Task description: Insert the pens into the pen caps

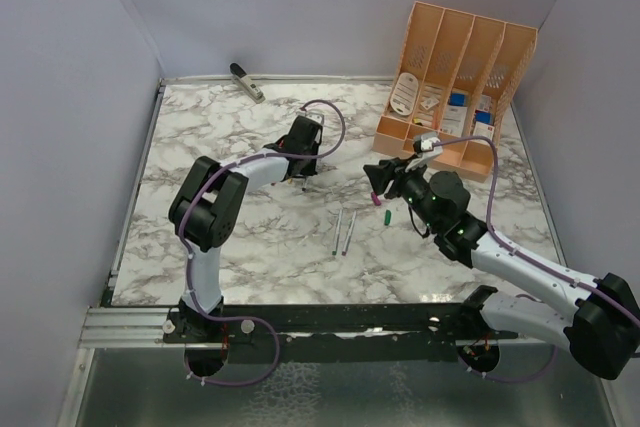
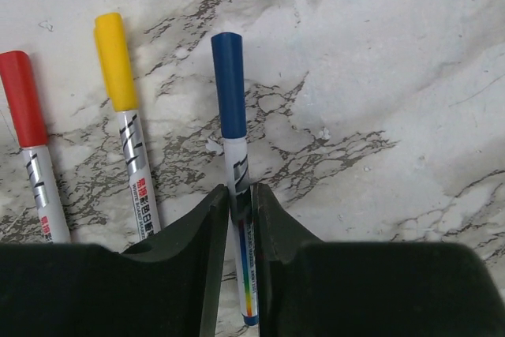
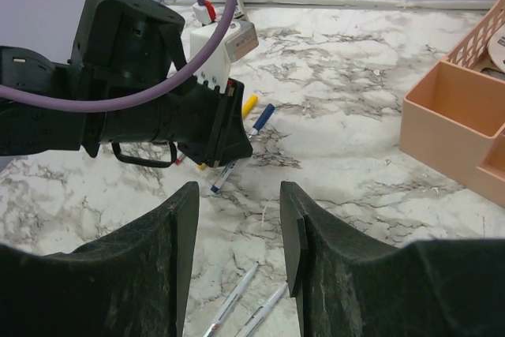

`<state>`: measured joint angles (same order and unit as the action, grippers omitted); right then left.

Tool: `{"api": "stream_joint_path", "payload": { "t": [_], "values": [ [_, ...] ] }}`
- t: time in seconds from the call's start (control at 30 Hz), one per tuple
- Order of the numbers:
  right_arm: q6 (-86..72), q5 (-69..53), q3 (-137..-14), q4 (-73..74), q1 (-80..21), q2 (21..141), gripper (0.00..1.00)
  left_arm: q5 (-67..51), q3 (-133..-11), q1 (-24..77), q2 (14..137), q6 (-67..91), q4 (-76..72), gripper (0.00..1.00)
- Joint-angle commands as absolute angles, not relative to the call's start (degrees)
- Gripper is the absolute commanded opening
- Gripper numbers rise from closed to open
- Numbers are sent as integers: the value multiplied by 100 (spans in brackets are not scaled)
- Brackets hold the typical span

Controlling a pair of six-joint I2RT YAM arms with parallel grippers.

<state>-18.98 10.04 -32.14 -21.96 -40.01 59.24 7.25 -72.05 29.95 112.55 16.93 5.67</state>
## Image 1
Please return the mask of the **magenta-tipped white pen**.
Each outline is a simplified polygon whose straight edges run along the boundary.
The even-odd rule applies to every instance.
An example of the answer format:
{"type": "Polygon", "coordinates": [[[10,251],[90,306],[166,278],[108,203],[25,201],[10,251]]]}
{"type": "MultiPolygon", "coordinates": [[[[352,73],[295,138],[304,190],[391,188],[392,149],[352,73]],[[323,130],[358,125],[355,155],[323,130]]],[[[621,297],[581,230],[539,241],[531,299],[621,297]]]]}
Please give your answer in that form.
{"type": "Polygon", "coordinates": [[[350,222],[348,225],[348,229],[347,229],[347,234],[343,243],[343,247],[342,247],[342,251],[341,251],[341,255],[342,256],[346,256],[349,250],[349,246],[351,243],[351,239],[353,237],[353,232],[354,232],[354,228],[355,228],[355,224],[356,224],[356,220],[357,220],[357,211],[354,211],[351,218],[350,218],[350,222]]]}

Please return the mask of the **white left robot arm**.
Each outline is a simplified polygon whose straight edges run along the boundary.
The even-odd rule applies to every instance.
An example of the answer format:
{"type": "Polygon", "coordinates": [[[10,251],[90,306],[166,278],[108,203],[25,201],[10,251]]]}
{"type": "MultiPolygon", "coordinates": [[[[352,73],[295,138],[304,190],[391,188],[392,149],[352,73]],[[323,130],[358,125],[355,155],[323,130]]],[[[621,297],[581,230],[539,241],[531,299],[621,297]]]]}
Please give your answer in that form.
{"type": "Polygon", "coordinates": [[[322,134],[321,122],[298,116],[286,135],[253,155],[226,166],[207,156],[195,160],[168,213],[188,252],[181,302],[192,310],[186,329],[195,339],[210,341],[220,332],[221,246],[234,230],[245,195],[315,175],[322,134]]]}

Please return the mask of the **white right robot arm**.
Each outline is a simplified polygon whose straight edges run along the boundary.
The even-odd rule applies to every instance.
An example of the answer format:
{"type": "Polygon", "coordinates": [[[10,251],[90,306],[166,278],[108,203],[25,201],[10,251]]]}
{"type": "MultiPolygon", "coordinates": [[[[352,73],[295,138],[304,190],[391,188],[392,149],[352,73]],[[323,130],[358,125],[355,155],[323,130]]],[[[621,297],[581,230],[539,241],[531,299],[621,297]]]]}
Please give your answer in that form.
{"type": "Polygon", "coordinates": [[[468,210],[470,192],[455,172],[426,179],[426,167],[388,159],[363,168],[375,194],[403,199],[448,259],[499,277],[537,299],[525,304],[490,292],[459,314],[461,330],[481,338],[509,331],[568,351],[588,372],[619,377],[639,347],[639,305],[629,284],[596,278],[521,248],[468,210]]]}

